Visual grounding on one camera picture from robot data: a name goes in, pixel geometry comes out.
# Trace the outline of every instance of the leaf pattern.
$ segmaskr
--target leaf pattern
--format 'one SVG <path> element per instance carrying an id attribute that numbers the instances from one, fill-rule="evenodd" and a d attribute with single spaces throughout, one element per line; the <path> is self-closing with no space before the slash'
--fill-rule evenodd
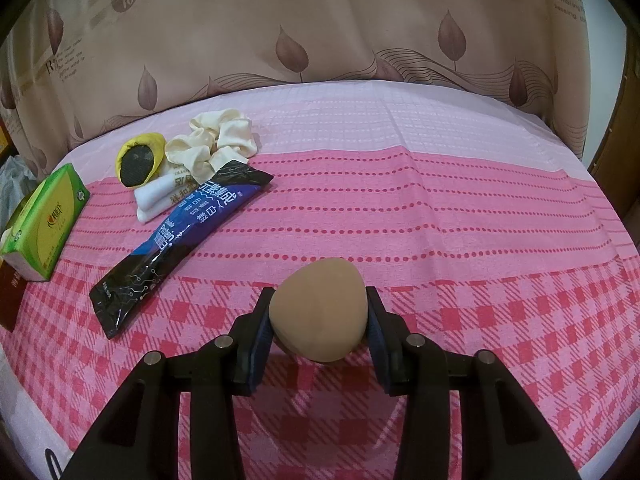
<path id="1" fill-rule="evenodd" d="M 76 132 L 76 137 L 78 137 L 78 139 L 84 139 L 82 126 L 80 125 L 80 121 L 78 121 L 78 118 L 76 116 L 74 116 L 74 130 Z"/>
<path id="2" fill-rule="evenodd" d="M 36 157 L 36 162 L 38 163 L 38 166 L 41 167 L 43 170 L 46 169 L 47 155 L 45 155 L 40 148 L 36 148 L 35 146 L 31 147 L 31 151 L 33 152 L 33 155 Z"/>
<path id="3" fill-rule="evenodd" d="M 207 85 L 207 97 L 215 97 L 216 95 L 227 94 L 228 92 L 229 90 L 223 88 L 211 77 L 209 77 L 209 84 Z"/>
<path id="4" fill-rule="evenodd" d="M 302 72 L 309 66 L 309 56 L 302 45 L 292 40 L 282 27 L 276 41 L 276 56 L 285 68 L 298 72 L 302 80 Z"/>
<path id="5" fill-rule="evenodd" d="M 385 81 L 404 81 L 404 78 L 402 77 L 401 73 L 396 70 L 396 67 L 379 56 L 376 56 L 376 73 L 373 75 L 373 79 L 383 79 Z"/>
<path id="6" fill-rule="evenodd" d="M 25 156 L 22 158 L 24 163 L 27 165 L 27 168 L 33 173 L 33 176 L 38 176 L 38 165 L 33 162 L 30 158 L 26 158 Z"/>
<path id="7" fill-rule="evenodd" d="M 521 107 L 527 103 L 529 93 L 527 92 L 527 83 L 524 81 L 522 70 L 518 66 L 518 62 L 513 63 L 513 73 L 509 83 L 509 99 L 515 107 Z"/>
<path id="8" fill-rule="evenodd" d="M 47 11 L 47 30 L 49 31 L 49 43 L 51 44 L 51 51 L 55 55 L 58 52 L 58 47 L 62 41 L 62 34 L 65 31 L 65 23 L 60 18 L 60 14 L 56 9 Z"/>
<path id="9" fill-rule="evenodd" d="M 442 53 L 452 61 L 459 60 L 466 52 L 465 33 L 448 10 L 440 22 L 438 45 Z"/>
<path id="10" fill-rule="evenodd" d="M 9 81 L 8 76 L 2 80 L 2 88 L 0 88 L 0 103 L 2 103 L 2 106 L 7 110 L 15 110 L 14 92 L 11 88 L 11 81 Z"/>
<path id="11" fill-rule="evenodd" d="M 144 115 L 140 116 L 131 116 L 131 115 L 114 115 L 105 120 L 102 123 L 102 128 L 100 130 L 100 134 L 105 134 L 110 132 L 111 130 L 115 130 L 116 128 L 120 128 L 125 124 L 132 123 L 133 121 L 137 121 L 139 118 L 144 117 Z"/>
<path id="12" fill-rule="evenodd" d="M 138 85 L 138 103 L 145 110 L 152 112 L 158 102 L 158 83 L 146 69 L 142 71 L 140 84 Z"/>
<path id="13" fill-rule="evenodd" d="M 78 146 L 80 146 L 80 144 L 82 144 L 82 140 L 78 140 L 73 137 L 66 138 L 66 149 L 68 152 L 76 149 Z"/>

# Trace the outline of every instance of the beige sponge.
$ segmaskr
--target beige sponge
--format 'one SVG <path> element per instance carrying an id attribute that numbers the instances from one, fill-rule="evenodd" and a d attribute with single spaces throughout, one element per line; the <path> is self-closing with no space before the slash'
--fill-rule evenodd
<path id="1" fill-rule="evenodd" d="M 367 326 L 367 293 L 356 267 L 341 258 L 294 272 L 276 290 L 269 318 L 280 342 L 318 362 L 342 359 Z"/>

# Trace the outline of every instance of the red dotted line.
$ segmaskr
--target red dotted line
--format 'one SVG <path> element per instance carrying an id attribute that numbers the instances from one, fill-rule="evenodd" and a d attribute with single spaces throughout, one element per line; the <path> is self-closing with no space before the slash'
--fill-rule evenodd
<path id="1" fill-rule="evenodd" d="M 124 233 L 152 233 L 153 229 L 118 229 L 118 230 L 91 230 L 91 229 L 81 229 L 74 228 L 74 232 L 84 233 L 88 235 L 119 235 Z"/>
<path id="2" fill-rule="evenodd" d="M 436 224 L 422 224 L 414 227 L 400 228 L 400 229 L 317 229 L 317 228 L 302 228 L 302 227 L 258 227 L 258 228 L 226 228 L 220 229 L 223 233 L 267 233 L 267 232 L 286 232 L 286 233 L 313 233 L 313 234 L 331 234 L 331 235 L 352 235 L 352 234 L 405 234 L 412 233 L 414 231 L 420 231 L 421 229 L 434 229 L 442 234 L 460 233 L 460 232 L 483 232 L 483 233 L 504 233 L 504 234 L 590 234 L 599 231 L 604 227 L 602 224 L 593 229 L 497 229 L 488 227 L 456 227 L 443 229 Z"/>
<path id="3" fill-rule="evenodd" d="M 81 215 L 82 220 L 117 220 L 119 218 L 135 218 L 136 215 L 114 215 L 114 216 L 88 216 Z"/>
<path id="4" fill-rule="evenodd" d="M 344 160 L 344 161 L 350 161 L 350 162 L 380 162 L 382 160 L 391 160 L 392 158 L 398 158 L 399 156 L 408 156 L 411 160 L 415 160 L 416 162 L 428 162 L 430 164 L 441 164 L 444 166 L 457 166 L 460 168 L 478 168 L 480 170 L 505 171 L 507 173 L 535 176 L 540 178 L 546 178 L 549 180 L 566 180 L 569 178 L 567 175 L 562 176 L 560 178 L 556 178 L 556 177 L 545 175 L 545 174 L 530 173 L 528 171 L 510 170 L 509 168 L 499 168 L 495 166 L 484 166 L 482 164 L 463 164 L 461 162 L 447 162 L 444 160 L 419 158 L 407 152 L 398 153 L 396 155 L 380 156 L 376 158 L 356 158 L 356 157 L 345 157 L 345 156 L 312 156 L 309 158 L 291 158 L 287 160 L 256 160 L 254 164 L 291 164 L 293 162 L 310 162 L 312 160 Z"/>
<path id="5" fill-rule="evenodd" d="M 108 203 L 108 204 L 97 204 L 95 202 L 92 202 L 91 200 L 89 200 L 89 202 L 87 202 L 86 206 L 84 206 L 85 208 L 88 207 L 113 207 L 113 206 L 119 206 L 119 205 L 129 205 L 129 204 L 133 204 L 134 201 L 133 200 L 128 200 L 127 202 L 113 202 L 113 203 Z"/>
<path id="6" fill-rule="evenodd" d="M 586 198 L 582 197 L 580 200 L 571 201 L 571 200 L 553 200 L 551 198 L 542 198 L 537 196 L 526 196 L 526 195 L 513 195 L 508 193 L 485 193 L 485 192 L 476 192 L 476 191 L 464 191 L 459 189 L 435 189 L 431 187 L 426 187 L 420 182 L 410 182 L 408 184 L 404 184 L 404 186 L 395 186 L 395 187 L 384 187 L 380 188 L 366 188 L 366 187 L 289 187 L 287 189 L 271 189 L 265 192 L 265 194 L 270 193 L 290 193 L 295 191 L 310 191 L 310 192 L 370 192 L 370 193 L 393 193 L 403 188 L 407 188 L 409 186 L 417 186 L 421 187 L 426 192 L 433 193 L 449 193 L 449 194 L 458 194 L 458 195 L 466 195 L 466 196 L 493 196 L 498 198 L 519 198 L 523 200 L 535 200 L 538 202 L 549 202 L 549 203 L 558 203 L 558 204 L 567 204 L 567 205 L 576 205 L 582 202 L 585 202 Z"/>
<path id="7" fill-rule="evenodd" d="M 554 218 L 587 218 L 588 216 L 593 214 L 593 211 L 589 211 L 584 215 L 564 215 L 559 213 L 541 213 L 538 211 L 501 211 L 501 210 L 492 210 L 492 209 L 468 209 L 461 207 L 433 207 L 430 204 L 422 202 L 421 200 L 416 201 L 415 203 L 410 203 L 408 205 L 403 206 L 395 206 L 395 207 L 320 207 L 320 206 L 283 206 L 283 207 L 248 207 L 241 209 L 242 211 L 251 211 L 254 213 L 257 212 L 271 212 L 271 211 L 332 211 L 332 212 L 351 212 L 351 211 L 371 211 L 371 212 L 391 212 L 391 211 L 400 211 L 403 209 L 407 209 L 409 207 L 415 207 L 417 205 L 427 207 L 434 211 L 457 211 L 463 213 L 486 213 L 486 214 L 505 214 L 505 215 L 516 215 L 516 216 L 547 216 Z"/>
<path id="8" fill-rule="evenodd" d="M 132 189 L 125 189 L 121 191 L 116 191 L 114 193 L 103 193 L 96 190 L 89 190 L 89 191 L 91 192 L 91 196 L 116 196 L 116 195 L 123 195 L 125 193 L 133 194 Z"/>
<path id="9" fill-rule="evenodd" d="M 353 261 L 358 261 L 358 262 L 399 262 L 399 261 L 404 261 L 404 262 L 408 262 L 409 260 L 418 260 L 419 258 L 427 258 L 428 256 L 441 256 L 443 258 L 475 258 L 478 256 L 494 256 L 497 254 L 555 254 L 555 253 L 569 253 L 569 252 L 575 252 L 575 251 L 590 251 L 590 250 L 598 250 L 601 249 L 603 247 L 605 247 L 606 245 L 609 245 L 611 242 L 610 240 L 607 240 L 603 243 L 601 243 L 600 245 L 597 246 L 580 246 L 580 247 L 564 247 L 564 248 L 555 248 L 555 249 L 489 249 L 489 250 L 485 250 L 485 251 L 472 251 L 470 253 L 446 253 L 443 251 L 429 251 L 428 253 L 421 253 L 421 254 L 411 254 L 409 256 L 348 256 L 346 259 L 349 260 L 350 262 Z M 96 247 L 96 246 L 88 246 L 88 245 L 79 245 L 79 244 L 74 244 L 74 243 L 67 243 L 68 246 L 77 248 L 77 249 L 89 249 L 89 250 L 93 250 L 93 251 L 105 251 L 105 250 L 111 250 L 111 251 L 126 251 L 127 253 L 131 251 L 131 249 L 129 248 L 124 248 L 124 247 L 113 247 L 113 246 L 108 246 L 108 247 Z M 279 253 L 204 253 L 204 252 L 198 252 L 196 254 L 198 257 L 204 257 L 204 258 L 232 258 L 232 259 L 236 259 L 236 258 L 273 258 L 275 260 L 278 259 L 283 259 L 283 260 L 288 260 L 289 258 L 292 261 L 296 261 L 298 259 L 300 259 L 301 262 L 306 262 L 307 260 L 310 262 L 314 262 L 316 260 L 322 260 L 325 258 L 325 256 L 290 256 L 288 254 L 279 254 Z"/>
<path id="10" fill-rule="evenodd" d="M 581 178 L 575 179 L 576 183 L 581 187 L 587 187 L 589 189 L 600 190 L 600 186 L 593 182 L 592 180 L 583 180 Z"/>
<path id="11" fill-rule="evenodd" d="M 425 173 L 423 171 L 419 171 L 417 168 L 412 168 L 411 166 L 404 166 L 402 168 L 396 168 L 395 170 L 390 170 L 390 171 L 380 171 L 378 173 L 371 173 L 367 171 L 305 171 L 301 173 L 276 173 L 273 176 L 276 176 L 278 178 L 289 177 L 289 176 L 316 176 L 316 175 L 317 176 L 321 176 L 321 175 L 385 176 L 390 174 L 401 173 L 404 170 L 415 171 L 415 173 L 418 173 L 421 176 L 436 176 L 440 178 L 451 178 L 453 180 L 469 180 L 469 181 L 475 181 L 475 182 L 497 182 L 498 184 L 513 184 L 515 186 L 535 187 L 537 189 L 548 189 L 552 191 L 561 191 L 561 192 L 571 192 L 578 189 L 577 186 L 573 186 L 569 189 L 561 189 L 558 187 L 538 186 L 537 184 L 528 184 L 526 182 L 516 182 L 514 180 L 500 180 L 498 178 L 481 178 L 481 177 L 474 177 L 474 176 Z"/>
<path id="12" fill-rule="evenodd" d="M 484 255 L 489 256 L 490 253 L 492 253 L 492 251 L 483 251 L 483 256 Z M 218 256 L 220 256 L 220 254 L 222 254 L 222 253 L 219 253 L 217 255 L 216 255 L 216 253 L 211 253 L 210 254 L 210 253 L 204 253 L 204 252 L 198 252 L 198 253 L 195 253 L 195 254 L 192 253 L 192 255 L 195 255 L 195 256 L 197 256 L 199 258 L 202 258 L 202 257 L 218 257 Z M 472 255 L 473 255 L 473 252 L 469 253 L 469 257 L 473 257 Z M 300 258 L 298 256 L 288 256 L 288 255 L 285 258 L 284 256 L 285 255 L 283 254 L 282 255 L 282 259 L 284 259 L 284 260 L 291 259 L 293 261 L 297 261 L 297 260 L 301 260 L 302 258 L 306 258 L 306 256 L 302 256 Z M 248 255 L 245 254 L 245 253 L 241 253 L 241 254 L 238 254 L 236 257 L 237 258 L 240 258 L 240 257 L 247 258 Z M 315 260 L 322 260 L 322 259 L 325 258 L 325 256 L 320 256 L 319 258 L 316 258 L 314 256 L 312 256 L 312 257 L 315 258 L 314 261 Z M 360 256 L 360 257 L 363 258 L 363 261 L 366 261 L 366 258 L 372 258 L 372 261 L 382 261 L 382 256 L 376 256 L 375 258 L 373 256 Z M 109 269 L 109 267 L 106 267 L 106 266 L 96 266 L 96 265 L 88 264 L 88 263 L 85 263 L 85 262 L 79 262 L 79 261 L 76 261 L 76 260 L 69 260 L 67 258 L 60 258 L 60 260 L 63 263 L 71 264 L 71 265 L 78 266 L 78 267 L 88 267 L 90 269 L 100 269 L 100 270 L 108 270 Z M 633 256 L 628 256 L 626 258 L 619 258 L 618 256 L 615 256 L 612 259 L 607 260 L 606 262 L 602 262 L 602 263 L 599 263 L 599 264 L 592 264 L 592 265 L 589 265 L 589 266 L 579 267 L 579 270 L 591 270 L 591 269 L 597 269 L 597 268 L 600 268 L 600 267 L 607 267 L 610 264 L 615 263 L 616 261 L 622 261 L 623 263 L 629 262 L 629 263 L 632 263 L 632 264 L 638 264 L 639 263 L 638 260 L 640 260 L 640 255 L 638 255 L 638 254 L 635 254 Z M 565 270 L 561 270 L 559 272 L 557 272 L 555 270 L 552 270 L 552 271 L 546 271 L 546 272 L 536 272 L 536 273 L 533 273 L 533 274 L 531 274 L 531 273 L 519 274 L 517 276 L 509 276 L 509 279 L 516 278 L 518 280 L 530 280 L 532 278 L 540 278 L 542 276 L 551 276 L 551 275 L 556 275 L 556 274 L 568 274 L 568 273 L 574 272 L 575 270 L 577 270 L 577 269 L 565 269 Z M 626 270 L 626 273 L 632 278 L 640 277 L 640 269 L 639 268 Z M 62 272 L 56 270 L 55 274 L 62 274 Z M 168 280 L 181 280 L 181 279 L 185 279 L 185 278 L 188 278 L 188 276 L 175 276 L 174 274 L 170 274 L 167 277 Z M 495 279 L 483 280 L 483 281 L 485 281 L 485 282 L 487 282 L 489 284 L 492 284 L 492 283 L 499 284 L 499 283 L 503 283 L 504 280 L 505 280 L 504 278 L 495 278 Z M 471 285 L 473 283 L 473 282 L 469 282 L 469 281 L 456 282 L 456 281 L 453 281 L 453 280 L 452 280 L 452 282 L 456 283 L 456 284 L 463 284 L 463 285 Z M 427 287 L 428 285 L 433 286 L 434 282 L 419 283 L 419 284 L 417 284 L 415 286 Z"/>

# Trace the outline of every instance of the metal screw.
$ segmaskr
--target metal screw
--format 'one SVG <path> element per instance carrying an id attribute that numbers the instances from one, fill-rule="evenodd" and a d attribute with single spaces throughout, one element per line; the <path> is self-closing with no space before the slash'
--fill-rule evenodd
<path id="1" fill-rule="evenodd" d="M 409 343 L 409 345 L 417 347 L 420 347 L 427 342 L 422 334 L 409 334 L 406 337 L 406 341 Z"/>
<path id="2" fill-rule="evenodd" d="M 481 350 L 478 352 L 478 359 L 480 359 L 481 363 L 491 365 L 495 363 L 495 354 L 493 352 L 489 352 L 488 350 Z"/>
<path id="3" fill-rule="evenodd" d="M 229 334 L 219 335 L 213 340 L 213 344 L 218 348 L 227 348 L 234 343 L 234 339 Z"/>
<path id="4" fill-rule="evenodd" d="M 162 354 L 158 350 L 147 352 L 144 357 L 145 363 L 148 365 L 159 363 L 160 359 L 162 359 Z"/>

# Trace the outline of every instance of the crumpled cloth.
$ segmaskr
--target crumpled cloth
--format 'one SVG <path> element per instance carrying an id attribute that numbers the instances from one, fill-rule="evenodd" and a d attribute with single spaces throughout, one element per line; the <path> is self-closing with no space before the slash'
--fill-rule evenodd
<path id="1" fill-rule="evenodd" d="M 0 232 L 20 201 L 36 187 L 38 181 L 24 159 L 20 155 L 10 156 L 0 168 Z"/>
<path id="2" fill-rule="evenodd" d="M 175 136 L 164 152 L 169 162 L 184 165 L 198 184 L 230 160 L 247 163 L 258 152 L 251 120 L 234 108 L 198 114 L 189 126 L 191 133 Z"/>

